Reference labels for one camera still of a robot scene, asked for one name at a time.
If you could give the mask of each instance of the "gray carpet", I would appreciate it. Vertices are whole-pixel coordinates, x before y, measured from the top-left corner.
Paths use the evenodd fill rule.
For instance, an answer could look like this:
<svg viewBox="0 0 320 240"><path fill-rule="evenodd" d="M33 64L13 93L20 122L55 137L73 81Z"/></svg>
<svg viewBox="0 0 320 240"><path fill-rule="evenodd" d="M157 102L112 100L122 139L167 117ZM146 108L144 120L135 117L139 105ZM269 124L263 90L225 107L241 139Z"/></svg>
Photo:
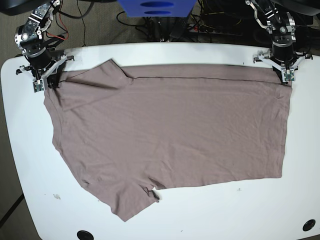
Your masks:
<svg viewBox="0 0 320 240"><path fill-rule="evenodd" d="M79 1L80 9L84 13L88 7L87 2ZM144 36L134 27L127 27L117 22L116 15L123 9L117 2L96 3L84 18L86 24L87 46L145 42ZM76 0L65 1L63 11L79 16ZM17 54L20 50L14 42L16 28L23 25L29 12L18 16L6 16L0 13L0 68L3 63ZM126 23L135 24L136 18L121 16ZM77 48L83 46L84 26L81 20L62 17L69 31L69 39L62 43L58 49ZM60 34L61 30L54 22L49 29L52 34ZM11 152L6 120L4 115L2 91L0 93L0 218L7 212L16 199L22 194L14 159ZM32 222L28 207L23 201L5 225L0 230L0 240L36 240L39 239Z"/></svg>

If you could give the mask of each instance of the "black cable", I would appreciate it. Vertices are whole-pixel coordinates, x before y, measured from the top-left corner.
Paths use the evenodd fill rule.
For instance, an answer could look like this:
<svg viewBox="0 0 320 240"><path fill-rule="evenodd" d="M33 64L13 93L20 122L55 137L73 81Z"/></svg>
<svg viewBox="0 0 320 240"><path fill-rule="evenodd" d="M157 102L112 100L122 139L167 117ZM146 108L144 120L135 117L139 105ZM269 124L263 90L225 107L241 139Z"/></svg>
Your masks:
<svg viewBox="0 0 320 240"><path fill-rule="evenodd" d="M198 1L198 4L200 5L200 14L203 14L204 13L204 8L202 6L202 2L200 0L197 0Z"/></svg>
<svg viewBox="0 0 320 240"><path fill-rule="evenodd" d="M200 20L201 17L199 15L195 15L195 14L191 14L191 17L193 17L193 19L195 20L195 24L193 25L193 27L191 27L191 29L193 29L195 26L198 26L198 28L200 28Z"/></svg>
<svg viewBox="0 0 320 240"><path fill-rule="evenodd" d="M50 37L49 40L47 40L41 44L41 47L42 48L44 48L44 47L56 48L59 44L61 44L64 41L63 39L60 39L58 37L63 38L64 36L58 35L57 37L55 37L55 36Z"/></svg>
<svg viewBox="0 0 320 240"><path fill-rule="evenodd" d="M214 13L215 11L210 7L208 0L205 0L207 7Z"/></svg>
<svg viewBox="0 0 320 240"><path fill-rule="evenodd" d="M22 200L25 198L25 195L22 193L21 196L15 201L15 203L10 207L10 209L6 212L3 218L0 220L0 229L6 223L11 214L16 210Z"/></svg>
<svg viewBox="0 0 320 240"><path fill-rule="evenodd" d="M198 25L198 34L196 35L196 42L198 43L198 36L199 36L199 31L200 31L200 25Z"/></svg>
<svg viewBox="0 0 320 240"><path fill-rule="evenodd" d="M221 3L221 0L215 0L215 3L217 4L217 6L220 8L221 12L224 12L225 15L235 18L235 19L253 19L254 15L250 14L250 15L240 15L240 14L235 14L233 12L227 12L225 11L223 4Z"/></svg>
<svg viewBox="0 0 320 240"><path fill-rule="evenodd" d="M129 23L125 23L119 19L119 16L124 13L125 13L125 11L119 12L115 17L116 20L120 24L128 26L128 27L134 27L134 29L136 29L137 31L139 31L140 33L145 35L146 40L148 42L156 42L156 37L155 37L155 29L156 28L155 28L155 23L153 21L151 21L151 17L143 17L142 19L144 20L144 24L129 24Z"/></svg>
<svg viewBox="0 0 320 240"><path fill-rule="evenodd" d="M119 20L119 16L121 15L121 14L124 14L125 13L125 11L122 11L122 12L119 12L117 15L116 15L116 20L119 22L119 23L121 23L121 24L123 24L123 25L126 25L126 26L129 26L129 27L144 27L145 25L144 24L142 24L142 25L136 25L136 24L128 24L128 23L125 23L125 22L123 22L123 21L120 21Z"/></svg>
<svg viewBox="0 0 320 240"><path fill-rule="evenodd" d="M295 53L298 57L305 57L308 53L310 53L310 50L311 50L311 42L312 42L312 36L311 36L311 32L309 30L309 27L308 25L306 24L305 20L298 14L298 13L294 13L299 19L300 21L302 22L302 24L305 26L305 29L307 31L307 38L308 38L308 41L307 41L307 44L308 44L308 48L307 48L307 51L304 52L303 54L297 54Z"/></svg>
<svg viewBox="0 0 320 240"><path fill-rule="evenodd" d="M68 30L64 29L62 26L60 26L60 24L58 23L58 20L57 20L57 14L55 15L55 22L57 24L57 26L62 29L63 31L65 31L66 33L68 32Z"/></svg>
<svg viewBox="0 0 320 240"><path fill-rule="evenodd" d="M80 7L79 7L79 0L76 0L76 5L77 5L77 7L79 9L80 15L82 15ZM84 28L84 31L83 31L83 45L82 45L82 47L85 47L85 46L87 46L86 45L86 24L85 24L85 21L84 21L83 18L81 20L82 20L83 28Z"/></svg>
<svg viewBox="0 0 320 240"><path fill-rule="evenodd" d="M63 12L63 11L60 11L57 7L55 7L55 6L53 5L52 2L50 2L50 4L51 4L51 7L54 8L54 10L56 10L58 13L66 16L66 17L68 17L68 18L71 18L71 19L83 19L85 16L87 16L87 15L90 13L91 9L92 9L92 8L94 7L94 5L95 5L95 2L92 1L92 2L90 3L90 5L89 5L87 11L86 11L83 15L81 15L81 16L72 16L72 15L70 15L70 14L68 14L68 13L65 13L65 12Z"/></svg>
<svg viewBox="0 0 320 240"><path fill-rule="evenodd" d="M45 31L45 35L46 35L46 37L47 37L48 39L53 39L53 38L54 38L54 36L49 36L47 31Z"/></svg>

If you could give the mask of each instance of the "mauve t-shirt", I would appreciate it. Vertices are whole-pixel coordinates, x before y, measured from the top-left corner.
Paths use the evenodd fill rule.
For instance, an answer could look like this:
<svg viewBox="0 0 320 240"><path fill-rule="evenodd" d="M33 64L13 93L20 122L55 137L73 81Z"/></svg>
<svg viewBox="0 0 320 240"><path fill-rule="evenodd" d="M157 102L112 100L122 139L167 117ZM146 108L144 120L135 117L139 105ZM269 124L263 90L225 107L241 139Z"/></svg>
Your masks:
<svg viewBox="0 0 320 240"><path fill-rule="evenodd" d="M109 60L63 73L44 104L76 180L127 221L154 187L280 178L291 92L267 68Z"/></svg>

